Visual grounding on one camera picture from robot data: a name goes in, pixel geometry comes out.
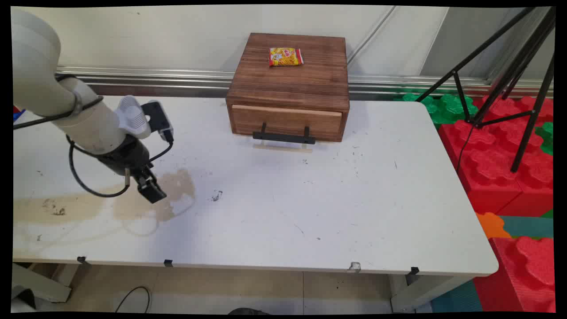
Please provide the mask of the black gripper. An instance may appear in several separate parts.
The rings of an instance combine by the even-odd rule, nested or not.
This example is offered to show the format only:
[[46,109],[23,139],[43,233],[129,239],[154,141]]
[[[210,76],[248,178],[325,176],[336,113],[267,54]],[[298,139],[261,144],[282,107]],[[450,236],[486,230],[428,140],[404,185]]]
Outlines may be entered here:
[[131,135],[126,135],[124,141],[115,150],[103,154],[103,164],[116,174],[125,176],[126,169],[136,172],[138,192],[148,202],[154,204],[166,198],[167,194],[159,186],[156,176],[151,171],[153,164],[149,160],[147,147]]

